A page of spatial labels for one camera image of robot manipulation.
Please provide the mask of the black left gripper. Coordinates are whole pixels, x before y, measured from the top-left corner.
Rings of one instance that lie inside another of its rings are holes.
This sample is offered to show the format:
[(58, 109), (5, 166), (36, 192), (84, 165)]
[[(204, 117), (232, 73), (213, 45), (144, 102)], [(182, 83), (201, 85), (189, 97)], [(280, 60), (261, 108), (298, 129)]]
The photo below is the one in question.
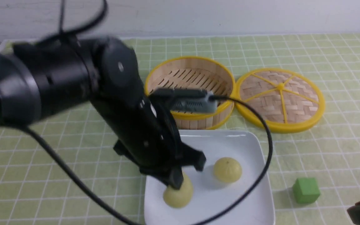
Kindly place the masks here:
[(204, 170), (203, 152), (184, 144), (173, 116), (163, 104), (150, 101), (143, 91), (130, 94), (99, 94), (91, 99), (97, 112), (118, 137), (115, 150), (146, 175), (179, 190), (183, 167)]

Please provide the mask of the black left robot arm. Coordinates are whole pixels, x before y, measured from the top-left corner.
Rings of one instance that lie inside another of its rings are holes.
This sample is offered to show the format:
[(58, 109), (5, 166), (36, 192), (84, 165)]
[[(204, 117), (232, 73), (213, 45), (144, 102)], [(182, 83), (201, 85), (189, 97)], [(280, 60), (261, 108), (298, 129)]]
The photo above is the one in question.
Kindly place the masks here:
[(203, 171), (203, 152), (184, 144), (163, 97), (147, 96), (135, 51), (108, 37), (16, 45), (0, 54), (0, 126), (29, 126), (85, 102), (114, 131), (117, 154), (180, 188), (182, 168)]

